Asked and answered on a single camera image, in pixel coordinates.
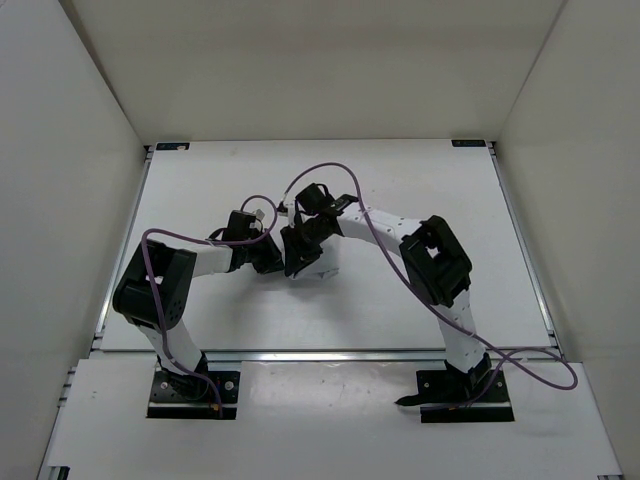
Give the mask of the white skirt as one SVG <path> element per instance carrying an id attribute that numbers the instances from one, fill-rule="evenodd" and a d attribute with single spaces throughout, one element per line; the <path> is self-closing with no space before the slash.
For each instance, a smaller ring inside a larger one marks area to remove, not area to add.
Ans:
<path id="1" fill-rule="evenodd" d="M 319 244 L 319 258 L 291 276 L 292 280 L 325 280 L 339 273 L 341 239 L 331 237 Z"/>

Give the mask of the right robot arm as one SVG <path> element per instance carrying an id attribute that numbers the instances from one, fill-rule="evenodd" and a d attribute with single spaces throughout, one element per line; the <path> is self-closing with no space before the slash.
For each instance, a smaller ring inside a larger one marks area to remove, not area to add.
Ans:
<path id="1" fill-rule="evenodd" d="M 467 401 L 483 390 L 490 366 L 486 348 L 475 338 L 472 263 L 442 217 L 416 220 L 392 215 L 354 195 L 335 198 L 317 183 L 293 201 L 282 201 L 278 212 L 288 219 L 281 237 L 284 272 L 291 279 L 336 275 L 339 237 L 377 245 L 384 254 L 400 257 L 412 291 L 438 316 L 449 391 Z"/>

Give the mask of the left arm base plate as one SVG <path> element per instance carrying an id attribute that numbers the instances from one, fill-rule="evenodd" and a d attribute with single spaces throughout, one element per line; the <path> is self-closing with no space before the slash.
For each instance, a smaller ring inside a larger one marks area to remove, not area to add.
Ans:
<path id="1" fill-rule="evenodd" d="M 210 385 L 190 376 L 180 376 L 157 367 L 149 393 L 147 417 L 151 419 L 235 420 L 241 372 L 210 370 L 222 408 Z"/>

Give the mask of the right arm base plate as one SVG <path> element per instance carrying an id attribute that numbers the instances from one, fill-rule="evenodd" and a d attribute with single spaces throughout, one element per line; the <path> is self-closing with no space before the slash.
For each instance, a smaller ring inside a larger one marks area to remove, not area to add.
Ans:
<path id="1" fill-rule="evenodd" d="M 423 424 L 514 422 L 504 372 L 491 370 L 468 394 L 446 370 L 418 370 L 417 392 L 399 398 L 401 408 L 418 408 Z"/>

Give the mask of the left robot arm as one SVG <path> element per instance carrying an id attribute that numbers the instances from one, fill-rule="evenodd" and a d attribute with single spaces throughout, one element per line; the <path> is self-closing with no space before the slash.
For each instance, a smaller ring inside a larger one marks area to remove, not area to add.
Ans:
<path id="1" fill-rule="evenodd" d="M 246 264 L 261 275 L 282 271 L 282 254 L 262 219 L 259 211 L 234 210 L 224 228 L 207 239 L 194 239 L 192 249 L 173 248 L 151 238 L 165 235 L 189 241 L 186 236 L 150 229 L 143 233 L 116 287 L 113 309 L 146 336 L 169 385 L 189 400 L 211 395 L 221 401 L 220 387 L 209 377 L 206 355 L 183 320 L 191 283 L 198 277 L 235 272 Z"/>

